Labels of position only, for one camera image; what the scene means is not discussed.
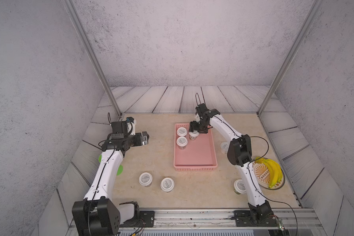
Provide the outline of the pink perforated plastic basket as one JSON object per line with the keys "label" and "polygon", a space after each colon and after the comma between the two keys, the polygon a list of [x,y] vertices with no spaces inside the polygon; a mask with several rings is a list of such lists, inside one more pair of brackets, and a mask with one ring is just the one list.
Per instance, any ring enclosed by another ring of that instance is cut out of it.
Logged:
{"label": "pink perforated plastic basket", "polygon": [[212,132],[200,134],[196,139],[186,135],[187,145],[181,149],[177,144],[179,128],[189,128],[189,123],[175,124],[174,168],[177,171],[213,171],[217,167]]}

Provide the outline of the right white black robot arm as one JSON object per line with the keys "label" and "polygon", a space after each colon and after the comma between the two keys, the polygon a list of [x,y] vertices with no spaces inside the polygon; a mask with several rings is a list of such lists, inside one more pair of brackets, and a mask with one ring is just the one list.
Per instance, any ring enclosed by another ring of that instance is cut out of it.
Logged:
{"label": "right white black robot arm", "polygon": [[199,104],[195,121],[190,122],[189,130],[207,134],[210,128],[216,129],[229,142],[227,158],[239,170],[245,184],[251,220],[255,224],[265,222],[274,213],[253,171],[251,137],[236,131],[216,109],[210,110],[204,103]]}

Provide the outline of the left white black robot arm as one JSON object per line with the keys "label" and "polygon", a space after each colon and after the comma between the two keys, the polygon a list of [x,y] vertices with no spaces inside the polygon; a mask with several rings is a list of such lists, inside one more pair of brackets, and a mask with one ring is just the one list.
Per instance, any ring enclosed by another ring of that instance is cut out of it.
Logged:
{"label": "left white black robot arm", "polygon": [[137,202],[114,205],[113,187],[125,153],[131,147],[147,145],[149,134],[135,131],[133,117],[112,122],[110,126],[112,132],[99,142],[102,153],[93,183],[83,200],[75,202],[72,208],[80,236],[115,236],[120,226],[140,219]]}

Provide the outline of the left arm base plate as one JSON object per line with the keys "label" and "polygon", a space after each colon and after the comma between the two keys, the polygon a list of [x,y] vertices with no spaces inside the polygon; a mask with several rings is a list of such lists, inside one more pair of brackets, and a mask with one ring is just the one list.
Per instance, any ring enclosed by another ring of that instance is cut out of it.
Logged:
{"label": "left arm base plate", "polygon": [[120,225],[122,228],[152,228],[154,226],[155,211],[141,210],[135,216]]}

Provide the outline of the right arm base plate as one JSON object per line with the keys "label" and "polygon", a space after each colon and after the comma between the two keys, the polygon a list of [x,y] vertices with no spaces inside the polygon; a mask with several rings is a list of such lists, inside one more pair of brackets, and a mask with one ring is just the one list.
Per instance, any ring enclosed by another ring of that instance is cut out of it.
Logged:
{"label": "right arm base plate", "polygon": [[256,213],[250,210],[235,210],[234,216],[237,227],[278,227],[279,223],[275,217],[266,216],[259,219]]}

